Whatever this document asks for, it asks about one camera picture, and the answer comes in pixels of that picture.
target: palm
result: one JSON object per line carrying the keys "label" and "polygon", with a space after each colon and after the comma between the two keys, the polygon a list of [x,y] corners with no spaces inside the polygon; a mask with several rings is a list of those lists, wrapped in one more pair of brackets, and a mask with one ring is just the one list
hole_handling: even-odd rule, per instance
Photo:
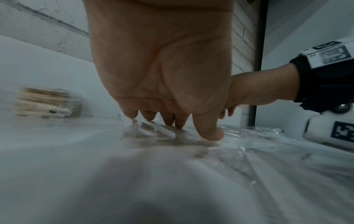
{"label": "palm", "polygon": [[123,113],[152,120],[160,112],[177,128],[193,114],[202,137],[221,139],[216,122],[230,89],[231,12],[112,4],[86,9],[97,71]]}

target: hand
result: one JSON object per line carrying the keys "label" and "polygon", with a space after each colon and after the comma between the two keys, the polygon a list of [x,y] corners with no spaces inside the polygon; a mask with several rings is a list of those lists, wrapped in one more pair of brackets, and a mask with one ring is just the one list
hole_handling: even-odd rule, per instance
{"label": "hand", "polygon": [[157,112],[201,137],[216,127],[230,90],[233,0],[84,0],[93,60],[123,113]]}
{"label": "hand", "polygon": [[[228,116],[239,105],[266,105],[276,100],[295,100],[300,86],[297,68],[293,64],[259,72],[247,72],[231,78],[231,88],[225,103]],[[225,117],[225,110],[220,119]]]}

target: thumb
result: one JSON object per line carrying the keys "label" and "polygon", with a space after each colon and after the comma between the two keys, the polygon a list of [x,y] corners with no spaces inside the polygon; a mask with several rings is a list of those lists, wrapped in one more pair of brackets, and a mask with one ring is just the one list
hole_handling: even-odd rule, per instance
{"label": "thumb", "polygon": [[216,127],[220,112],[223,110],[223,103],[219,104],[209,112],[193,114],[195,129],[202,138],[210,141],[218,141],[224,137],[224,132]]}

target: brick wall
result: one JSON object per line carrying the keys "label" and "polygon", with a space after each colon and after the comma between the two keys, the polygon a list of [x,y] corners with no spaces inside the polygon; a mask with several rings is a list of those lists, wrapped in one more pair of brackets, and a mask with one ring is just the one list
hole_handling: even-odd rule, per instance
{"label": "brick wall", "polygon": [[[232,17],[232,64],[231,75],[258,70],[260,65],[260,33],[264,24],[260,23],[261,0],[249,4],[247,0],[235,0]],[[241,106],[241,126],[253,125],[255,108]]]}

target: finger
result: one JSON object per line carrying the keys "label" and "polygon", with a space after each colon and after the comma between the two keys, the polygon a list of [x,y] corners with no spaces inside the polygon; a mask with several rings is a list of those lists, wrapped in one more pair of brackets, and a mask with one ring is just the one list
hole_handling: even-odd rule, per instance
{"label": "finger", "polygon": [[170,112],[160,112],[163,122],[165,125],[171,126],[174,123],[174,114]]}
{"label": "finger", "polygon": [[126,107],[120,107],[120,108],[121,108],[123,114],[130,119],[134,119],[138,116],[137,110],[132,110],[132,109],[129,109]]}
{"label": "finger", "polygon": [[174,115],[174,126],[178,129],[181,129],[184,127],[185,123],[187,122],[189,117],[189,114],[184,114],[184,115]]}
{"label": "finger", "polygon": [[156,117],[156,112],[151,112],[151,111],[140,111],[141,115],[147,120],[147,121],[152,121]]}
{"label": "finger", "polygon": [[228,108],[228,116],[231,117],[233,113],[235,112],[236,105],[232,105],[231,107]]}
{"label": "finger", "polygon": [[193,114],[194,126],[202,138],[210,141],[218,141],[224,137],[224,132],[216,127],[223,104],[220,105],[207,113]]}
{"label": "finger", "polygon": [[224,117],[225,117],[225,110],[222,110],[219,119],[224,119]]}

